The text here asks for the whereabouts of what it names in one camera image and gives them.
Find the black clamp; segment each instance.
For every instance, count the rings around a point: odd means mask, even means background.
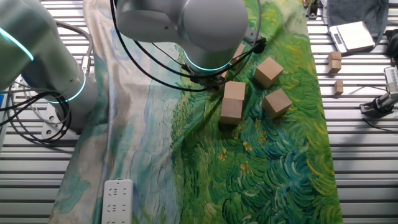
[[[318,17],[318,0],[313,0],[307,8],[308,18],[309,19],[317,19]]]

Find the electrical outlet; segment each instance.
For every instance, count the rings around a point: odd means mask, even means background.
[[[104,185],[102,224],[132,223],[132,180],[108,180]]]

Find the painted cloth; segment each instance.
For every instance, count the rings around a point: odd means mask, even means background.
[[[99,97],[78,141],[50,223],[100,223],[106,180],[134,182],[135,223],[342,223],[328,132],[302,2],[245,0],[250,26],[262,17],[264,53],[236,79],[246,82],[243,119],[220,131],[223,91],[188,93],[145,77],[121,48],[109,0],[84,0],[95,42]],[[151,74],[200,88],[166,72],[126,40]],[[182,60],[174,44],[159,44]],[[168,66],[178,65],[144,45]],[[263,90],[256,67],[272,57],[284,67]],[[293,105],[274,121],[266,95],[282,88]]]

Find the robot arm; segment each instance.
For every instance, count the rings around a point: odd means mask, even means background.
[[[22,74],[31,87],[59,91],[71,108],[70,128],[83,129],[97,87],[60,40],[51,14],[38,0],[2,0],[0,15],[0,90]],[[46,100],[63,120],[55,98]]]
[[[116,15],[133,40],[180,45],[196,74],[220,71],[255,33],[242,0],[119,0]]]

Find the white device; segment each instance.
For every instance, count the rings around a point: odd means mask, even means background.
[[[363,21],[332,26],[329,28],[329,33],[341,53],[363,50],[376,45]]]
[[[102,224],[131,224],[133,182],[127,179],[108,180],[104,185]]]
[[[387,92],[389,92],[391,98],[398,98],[398,71],[395,67],[389,67],[384,69],[384,75],[386,76]]]

